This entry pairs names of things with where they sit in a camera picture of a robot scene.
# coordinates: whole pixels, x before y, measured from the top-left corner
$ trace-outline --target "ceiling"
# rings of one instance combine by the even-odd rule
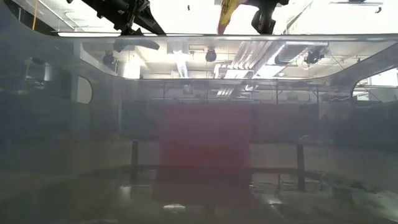
[[[35,0],[14,1],[33,13]],[[55,30],[67,32],[116,32],[110,21],[105,18],[97,18],[96,12],[81,0],[74,0],[71,4],[68,4],[66,0],[38,1],[38,18]],[[348,18],[352,17],[352,13],[346,12],[354,9],[352,5],[335,4],[335,2],[329,0],[319,0],[313,4],[311,2],[311,0],[290,0],[288,6],[278,7],[274,13],[274,19],[278,21],[277,24],[280,27],[275,28],[276,32],[282,33],[286,29],[288,21],[300,14],[304,9],[307,10],[295,22],[293,33],[307,33],[308,28],[313,32],[333,33],[331,30],[340,29],[339,27],[346,27],[346,25],[348,27],[364,27],[356,26],[355,24],[358,25],[358,21],[371,16],[369,9],[374,14],[373,8],[375,7],[373,5],[369,6],[371,8],[368,6],[356,6],[355,11],[359,14],[355,17],[356,22],[350,22]],[[345,13],[336,17],[335,12],[337,9],[344,9]],[[166,33],[215,34],[220,14],[220,6],[216,5],[214,0],[151,0],[151,10]],[[248,26],[251,23],[252,15],[256,11],[257,9],[251,6],[239,7],[234,13],[226,33],[256,34],[256,31],[251,26]],[[317,22],[314,18],[323,19],[323,22]],[[101,63],[107,51],[113,53],[115,61],[122,63],[132,63],[133,60],[138,58],[141,75],[144,78],[180,77],[176,58],[172,54],[173,50],[180,49],[169,47],[168,51],[170,41],[165,39],[154,39],[154,41],[159,44],[159,50],[128,45],[123,51],[118,52],[114,49],[113,43],[96,44],[95,42],[85,42],[83,49]],[[231,69],[233,63],[238,65],[248,61],[253,66],[249,68],[241,67],[240,69],[254,71],[257,74],[254,77],[257,78],[316,78],[331,75],[348,68],[356,64],[358,60],[364,60],[391,46],[393,42],[327,42],[327,47],[324,49],[325,58],[311,66],[308,66],[304,60],[313,43],[304,47],[300,52],[296,52],[295,55],[291,55],[291,60],[283,65],[275,64],[272,57],[277,54],[277,51],[285,44],[284,42],[204,41],[193,38],[187,39],[186,44],[188,49],[185,51],[183,62],[190,78],[218,77],[216,74],[217,65],[225,63],[230,70],[233,70]],[[217,58],[214,62],[205,60],[209,48],[214,48],[217,53]],[[108,66],[116,67],[118,64],[114,63]],[[240,77],[239,75],[234,75],[238,73],[237,71],[231,71],[231,73],[232,75],[228,75],[228,77]]]
[[[239,99],[264,99],[261,92],[272,93],[267,94],[267,96],[271,96],[268,100],[275,101],[275,98],[280,100],[301,100],[303,102],[317,102],[318,98],[314,97],[318,94],[314,94],[315,90],[319,90],[319,92],[324,91],[321,90],[321,87],[327,83],[327,85],[331,85],[332,90],[327,89],[328,93],[335,95],[346,94],[349,93],[351,87],[356,83],[356,79],[362,80],[363,78],[369,77],[374,73],[377,73],[386,67],[395,66],[397,62],[397,48],[398,45],[393,45],[388,49],[384,50],[383,53],[377,54],[383,48],[388,47],[388,45],[393,44],[389,41],[397,42],[396,35],[270,35],[270,36],[200,36],[200,37],[119,37],[119,38],[62,38],[62,37],[53,37],[53,36],[44,36],[37,35],[32,31],[27,29],[21,29],[22,24],[18,24],[16,19],[10,19],[7,16],[13,16],[11,13],[6,16],[6,19],[9,19],[11,26],[5,27],[0,37],[4,40],[3,43],[9,43],[3,46],[6,52],[9,52],[11,57],[16,57],[18,60],[23,62],[27,57],[31,57],[31,55],[36,55],[38,58],[42,58],[42,60],[47,61],[54,65],[55,67],[59,67],[60,69],[64,69],[70,73],[74,73],[76,75],[80,75],[83,78],[87,78],[92,83],[98,83],[98,80],[114,80],[116,83],[129,83],[130,85],[135,85],[136,83],[152,83],[160,86],[160,88],[153,90],[153,88],[149,88],[148,92],[153,92],[156,94],[147,95],[147,92],[142,92],[145,97],[153,97],[153,98],[175,98],[175,96],[179,95],[189,95],[192,98],[198,97],[202,98],[239,98]],[[291,54],[288,51],[288,54],[285,54],[288,57],[289,61],[285,65],[294,65],[296,61],[301,57],[305,57],[306,49],[310,47],[319,47],[322,46],[325,48],[325,60],[328,60],[328,57],[338,58],[344,57],[344,60],[340,60],[340,64],[346,63],[348,59],[353,58],[360,55],[361,57],[367,57],[369,55],[374,56],[368,58],[367,60],[363,60],[362,62],[357,63],[356,65],[350,66],[343,71],[338,72],[339,74],[333,75],[328,78],[321,78],[316,80],[229,80],[229,79],[215,79],[215,80],[192,80],[192,79],[179,79],[179,80],[125,80],[121,78],[109,78],[109,75],[106,75],[104,72],[101,72],[95,66],[85,63],[80,58],[73,55],[70,51],[66,51],[63,46],[66,45],[81,45],[84,50],[87,52],[94,54],[101,54],[104,51],[110,50],[114,54],[115,48],[114,44],[116,42],[123,41],[128,43],[128,46],[125,46],[124,50],[120,53],[119,58],[122,59],[130,57],[131,54],[133,56],[142,57],[142,61],[148,60],[147,63],[143,63],[142,67],[148,66],[149,60],[153,60],[159,63],[164,63],[165,65],[168,61],[172,61],[170,64],[174,64],[173,59],[168,59],[168,50],[167,44],[168,42],[187,42],[188,50],[190,53],[191,47],[192,50],[198,53],[195,55],[199,55],[200,48],[198,46],[205,47],[215,47],[217,52],[222,53],[222,51],[230,53],[228,56],[229,60],[232,60],[230,65],[238,64],[238,67],[243,65],[244,67],[247,62],[252,60],[253,56],[261,55],[260,57],[254,57],[258,59],[258,64],[262,65],[262,63],[267,66],[272,61],[271,60],[274,55],[280,55],[282,51],[279,49],[283,49],[284,45],[297,46],[300,45],[302,47],[300,52],[295,51],[295,54]],[[159,51],[151,50],[148,48],[144,48],[142,46],[133,48],[132,45],[139,45],[143,42],[156,42],[160,47]],[[317,67],[322,67],[322,63],[327,63],[327,61],[320,61],[316,63],[313,68],[317,69]],[[187,67],[191,68],[191,61],[186,58]],[[198,60],[199,64],[203,63],[203,59]],[[15,63],[7,63],[5,64],[5,68],[13,68]],[[282,67],[293,68],[291,66],[281,66],[281,64],[273,65],[273,67]],[[159,69],[157,66],[154,68],[145,68],[148,70],[151,69]],[[251,67],[251,69],[257,70],[257,66]],[[299,70],[303,70],[302,68],[297,67],[294,72],[299,72]],[[261,86],[259,82],[267,82],[265,86]],[[211,83],[220,83],[218,86],[214,86],[215,88],[205,88]],[[170,85],[178,85],[178,88],[173,90],[169,90]]]

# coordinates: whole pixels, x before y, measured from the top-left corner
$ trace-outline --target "robotic arm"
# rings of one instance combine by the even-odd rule
[[[133,30],[133,23],[157,35],[165,32],[150,12],[149,0],[82,0],[97,11],[99,18],[105,17],[114,24],[121,35],[142,35],[140,29]]]

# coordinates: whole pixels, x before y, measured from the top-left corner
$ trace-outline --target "yellow object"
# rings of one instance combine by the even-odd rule
[[[228,25],[232,13],[238,8],[242,0],[223,0],[221,3],[220,24]]]
[[[37,4],[39,3],[39,0],[36,0],[35,2],[35,13],[33,16],[33,25],[32,25],[32,30],[35,30],[36,27],[36,18],[37,18]]]

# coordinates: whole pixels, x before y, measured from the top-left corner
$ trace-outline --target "fluorescent light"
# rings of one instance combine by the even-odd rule
[[[282,78],[285,77],[274,77],[274,75],[278,74],[279,72],[283,71],[285,66],[275,66],[275,65],[263,65],[257,72],[261,78]]]
[[[120,33],[110,32],[59,32],[60,37],[118,37]]]

